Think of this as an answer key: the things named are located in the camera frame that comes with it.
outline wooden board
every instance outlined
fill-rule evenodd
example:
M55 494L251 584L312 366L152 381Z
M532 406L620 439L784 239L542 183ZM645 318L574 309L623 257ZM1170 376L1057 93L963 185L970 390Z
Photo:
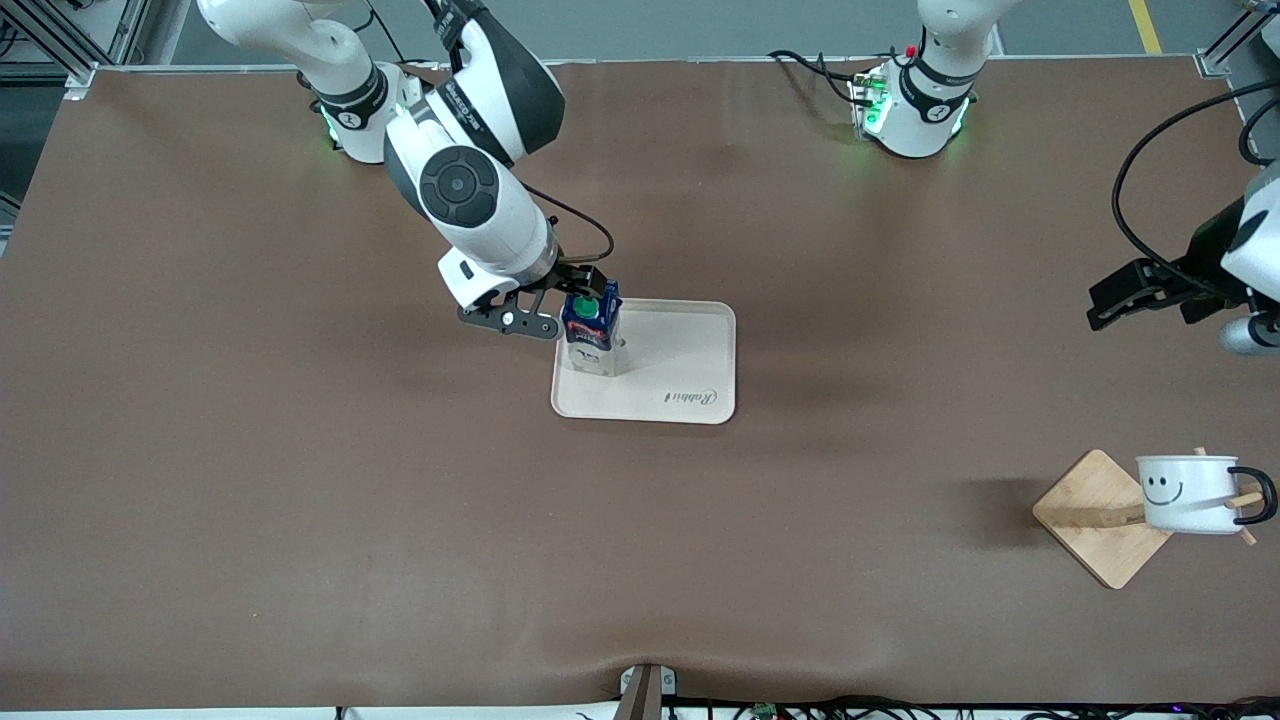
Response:
M1091 450L1039 498L1032 514L1111 589L1133 579L1171 533L1146 523L1107 527L1142 505L1142 486L1101 450Z

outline yellow tape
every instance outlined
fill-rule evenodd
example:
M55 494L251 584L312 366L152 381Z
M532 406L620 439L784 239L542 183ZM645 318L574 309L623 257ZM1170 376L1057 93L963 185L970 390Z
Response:
M1138 26L1138 37L1142 37L1142 49L1148 55L1164 53L1160 47L1160 38L1156 37L1156 26L1151 22L1151 10L1147 9L1147 0L1129 0L1129 12L1133 13L1133 23Z

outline brown table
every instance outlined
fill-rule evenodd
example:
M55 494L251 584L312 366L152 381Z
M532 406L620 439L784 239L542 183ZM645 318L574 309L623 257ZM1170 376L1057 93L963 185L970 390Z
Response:
M613 228L626 293L735 307L737 415L557 418L553 347L457 323L445 243L291 76L100 73L0 261L0 706L591 701L641 660L753 700L1276 691L1274 527L1111 592L1029 512L1091 447L1280 470L1280 364L1221 320L1084 319L1135 255L1120 159L1221 85L992 63L905 161L772 64L557 74L564 132L521 174ZM1151 147L1152 243L1242 191L1238 127Z

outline white mug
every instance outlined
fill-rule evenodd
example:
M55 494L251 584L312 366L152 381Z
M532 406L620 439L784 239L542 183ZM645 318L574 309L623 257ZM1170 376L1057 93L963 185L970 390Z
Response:
M1147 455L1138 459L1138 480L1147 524L1172 533L1229 536L1276 514L1276 488L1261 470L1242 468L1228 455ZM1263 507L1243 518L1226 501L1240 495L1235 475L1262 486Z

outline black mug handle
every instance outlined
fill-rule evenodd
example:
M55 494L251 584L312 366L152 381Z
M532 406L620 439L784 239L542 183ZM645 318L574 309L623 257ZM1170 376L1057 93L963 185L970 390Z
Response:
M1236 525L1257 525L1276 516L1276 484L1271 482L1271 478L1266 473L1254 470L1253 468L1228 468L1226 471L1233 475L1249 475L1262 486L1262 510L1257 515L1236 518Z

